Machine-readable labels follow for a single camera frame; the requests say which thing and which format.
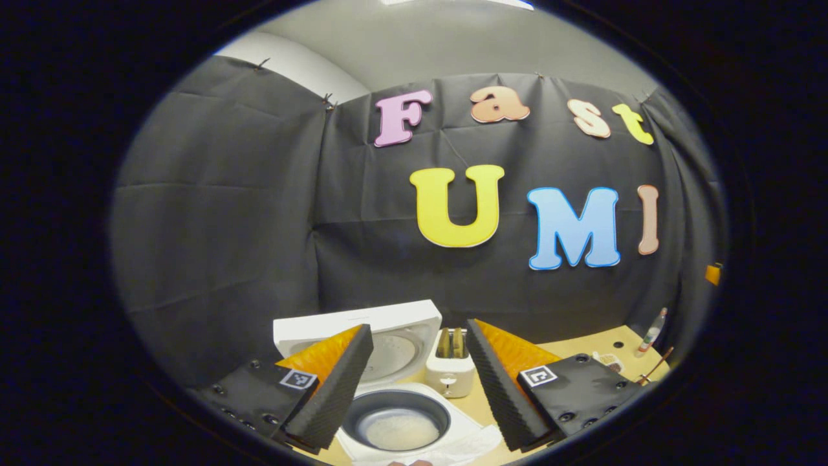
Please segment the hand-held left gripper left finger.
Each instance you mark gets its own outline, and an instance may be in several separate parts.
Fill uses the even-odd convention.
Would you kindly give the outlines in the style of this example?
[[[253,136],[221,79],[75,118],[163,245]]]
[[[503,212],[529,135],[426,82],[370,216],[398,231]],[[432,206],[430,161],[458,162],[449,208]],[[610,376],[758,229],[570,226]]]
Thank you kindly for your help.
[[[287,358],[254,358],[191,394],[263,439],[317,454],[333,442],[372,352],[371,327],[360,324]]]

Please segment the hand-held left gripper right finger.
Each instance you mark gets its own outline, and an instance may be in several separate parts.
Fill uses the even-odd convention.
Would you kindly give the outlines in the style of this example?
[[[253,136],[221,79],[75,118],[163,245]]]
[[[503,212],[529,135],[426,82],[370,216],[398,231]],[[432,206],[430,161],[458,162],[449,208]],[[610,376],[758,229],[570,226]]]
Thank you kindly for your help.
[[[642,391],[586,353],[562,358],[479,319],[465,327],[489,409],[512,451],[574,436]]]

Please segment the white rice cooker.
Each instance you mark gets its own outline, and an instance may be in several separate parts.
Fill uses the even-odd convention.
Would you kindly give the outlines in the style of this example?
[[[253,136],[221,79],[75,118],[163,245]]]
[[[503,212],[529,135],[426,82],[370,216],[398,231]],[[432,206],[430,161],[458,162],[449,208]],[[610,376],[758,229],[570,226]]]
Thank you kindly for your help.
[[[500,446],[495,425],[480,424],[426,384],[426,360],[442,328],[429,299],[276,319],[273,342],[289,357],[360,324],[371,327],[373,352],[335,436],[347,466],[471,466]]]

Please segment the ceiling light panel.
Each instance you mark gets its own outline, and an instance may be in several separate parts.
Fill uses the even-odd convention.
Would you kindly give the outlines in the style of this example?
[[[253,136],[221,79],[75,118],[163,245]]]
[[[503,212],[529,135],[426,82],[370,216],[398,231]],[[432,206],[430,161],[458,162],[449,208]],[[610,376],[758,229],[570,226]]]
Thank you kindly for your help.
[[[386,6],[396,6],[409,3],[444,3],[444,4],[485,4],[497,5],[500,8],[515,8],[524,11],[535,11],[532,3],[524,0],[378,0]]]

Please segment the white toaster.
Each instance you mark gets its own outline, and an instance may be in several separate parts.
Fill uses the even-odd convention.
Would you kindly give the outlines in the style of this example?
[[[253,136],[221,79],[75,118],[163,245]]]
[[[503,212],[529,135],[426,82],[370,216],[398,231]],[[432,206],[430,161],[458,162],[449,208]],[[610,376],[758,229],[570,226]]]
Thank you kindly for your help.
[[[465,342],[465,358],[437,358],[438,330],[431,353],[426,360],[425,381],[432,389],[437,390],[446,398],[461,398],[470,395],[476,369],[470,350],[466,342],[467,330],[463,329]]]

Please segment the clear plastic water bottle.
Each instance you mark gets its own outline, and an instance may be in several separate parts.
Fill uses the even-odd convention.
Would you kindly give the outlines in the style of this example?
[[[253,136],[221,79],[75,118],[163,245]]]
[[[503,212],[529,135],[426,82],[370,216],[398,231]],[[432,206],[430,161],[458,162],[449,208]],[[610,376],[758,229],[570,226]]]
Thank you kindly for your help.
[[[668,308],[663,307],[660,310],[659,315],[657,315],[651,323],[644,337],[642,337],[642,341],[634,353],[636,358],[643,357],[644,354],[646,354],[650,348],[653,347],[653,343],[659,338],[660,332],[662,331],[662,328],[664,328],[666,323],[666,315],[668,315]]]

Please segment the black backdrop cloth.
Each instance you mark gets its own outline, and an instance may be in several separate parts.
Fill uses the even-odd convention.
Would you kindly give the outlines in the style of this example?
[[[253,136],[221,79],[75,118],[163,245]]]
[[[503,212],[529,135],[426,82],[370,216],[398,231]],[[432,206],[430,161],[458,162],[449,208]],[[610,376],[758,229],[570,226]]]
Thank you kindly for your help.
[[[728,243],[721,180],[672,96],[535,74],[402,83],[332,110],[215,56],[156,106],[113,198],[126,313],[210,384],[290,316],[429,299],[535,343],[668,308],[685,356]]]

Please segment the dark wooden spoon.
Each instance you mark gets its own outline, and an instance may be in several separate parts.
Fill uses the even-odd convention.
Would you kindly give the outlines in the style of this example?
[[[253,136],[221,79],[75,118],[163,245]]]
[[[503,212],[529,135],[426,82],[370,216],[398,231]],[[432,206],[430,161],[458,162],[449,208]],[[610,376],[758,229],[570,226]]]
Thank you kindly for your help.
[[[659,362],[654,365],[653,369],[651,369],[648,373],[639,375],[638,380],[636,381],[639,386],[645,386],[645,384],[653,383],[653,375],[660,368],[665,362],[668,357],[671,356],[672,352],[674,351],[675,347],[670,347],[665,354],[662,355]]]

